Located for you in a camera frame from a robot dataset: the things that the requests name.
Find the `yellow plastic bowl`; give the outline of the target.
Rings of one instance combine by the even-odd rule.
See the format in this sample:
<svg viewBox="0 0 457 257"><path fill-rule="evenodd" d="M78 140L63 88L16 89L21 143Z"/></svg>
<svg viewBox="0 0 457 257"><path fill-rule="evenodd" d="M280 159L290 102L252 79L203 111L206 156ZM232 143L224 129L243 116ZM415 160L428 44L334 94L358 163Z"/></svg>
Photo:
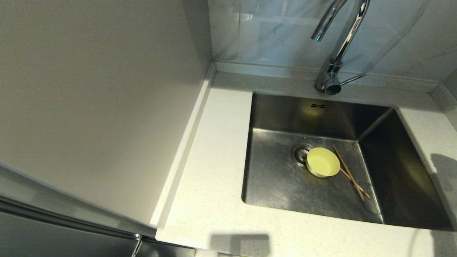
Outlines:
<svg viewBox="0 0 457 257"><path fill-rule="evenodd" d="M307 153L306 168L315 177L328 178L340 172L341 163L331 150L316 147Z"/></svg>

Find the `round metal drain strainer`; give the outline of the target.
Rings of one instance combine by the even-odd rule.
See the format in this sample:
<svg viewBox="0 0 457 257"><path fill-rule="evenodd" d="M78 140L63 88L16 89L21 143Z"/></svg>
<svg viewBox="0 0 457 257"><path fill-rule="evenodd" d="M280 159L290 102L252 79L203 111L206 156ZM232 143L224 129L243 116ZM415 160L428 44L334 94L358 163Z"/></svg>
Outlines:
<svg viewBox="0 0 457 257"><path fill-rule="evenodd" d="M291 158L292 161L301 168L306 168L307 165L307 155L310 150L314 147L309 144L298 144L294 145L291 149Z"/></svg>

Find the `chrome gooseneck faucet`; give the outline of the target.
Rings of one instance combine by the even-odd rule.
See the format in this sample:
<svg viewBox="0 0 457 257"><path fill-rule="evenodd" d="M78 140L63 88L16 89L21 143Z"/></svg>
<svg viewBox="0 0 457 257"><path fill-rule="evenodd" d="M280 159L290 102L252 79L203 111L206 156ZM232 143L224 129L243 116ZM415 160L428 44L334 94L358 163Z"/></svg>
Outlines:
<svg viewBox="0 0 457 257"><path fill-rule="evenodd" d="M338 73L343 66L343 57L346 54L349 46L351 45L356 33L358 32L361 23L363 22L371 0L355 0L358 2L354 19L349 27L347 33L344 35L341 44L336 48L336 53L330 58L328 66L318 75L318 79L314 84L316 91L326 95L336 95L341 92L342 86L358 80L367 75L366 72L355 75L347 80L340 81L338 79ZM330 6L327 8L325 14L319 21L315 31L313 32L311 39L316 42L321 42L325 36L328 28L330 27L333 20L336 18L338 12L343 8L347 0L333 0Z"/></svg>

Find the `grey base cabinet front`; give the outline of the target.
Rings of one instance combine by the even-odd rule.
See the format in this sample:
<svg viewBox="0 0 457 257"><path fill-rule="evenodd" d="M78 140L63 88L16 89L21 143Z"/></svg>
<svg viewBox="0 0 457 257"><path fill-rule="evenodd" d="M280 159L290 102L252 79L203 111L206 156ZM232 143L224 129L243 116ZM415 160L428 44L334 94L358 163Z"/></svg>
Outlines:
<svg viewBox="0 0 457 257"><path fill-rule="evenodd" d="M196 249L143 238L135 257L195 257Z"/></svg>

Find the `grey tall cabinet door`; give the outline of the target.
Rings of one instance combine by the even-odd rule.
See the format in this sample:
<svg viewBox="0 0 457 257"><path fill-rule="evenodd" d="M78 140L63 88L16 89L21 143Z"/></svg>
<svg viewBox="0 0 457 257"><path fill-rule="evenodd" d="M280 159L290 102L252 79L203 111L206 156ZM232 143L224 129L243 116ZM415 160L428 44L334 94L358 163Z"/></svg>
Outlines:
<svg viewBox="0 0 457 257"><path fill-rule="evenodd" d="M131 257L156 231L0 161L0 257Z"/></svg>

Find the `stainless steel sink basin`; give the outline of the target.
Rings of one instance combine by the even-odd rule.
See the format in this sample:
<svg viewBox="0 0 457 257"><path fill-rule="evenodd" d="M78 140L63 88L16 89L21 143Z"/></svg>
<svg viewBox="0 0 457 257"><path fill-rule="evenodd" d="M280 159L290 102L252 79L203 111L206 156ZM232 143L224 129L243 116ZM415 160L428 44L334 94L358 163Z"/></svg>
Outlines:
<svg viewBox="0 0 457 257"><path fill-rule="evenodd" d="M319 178L291 158L294 145L334 151L371 196L343 174ZM397 111L379 105L253 94L242 200L346 220L457 231L443 189Z"/></svg>

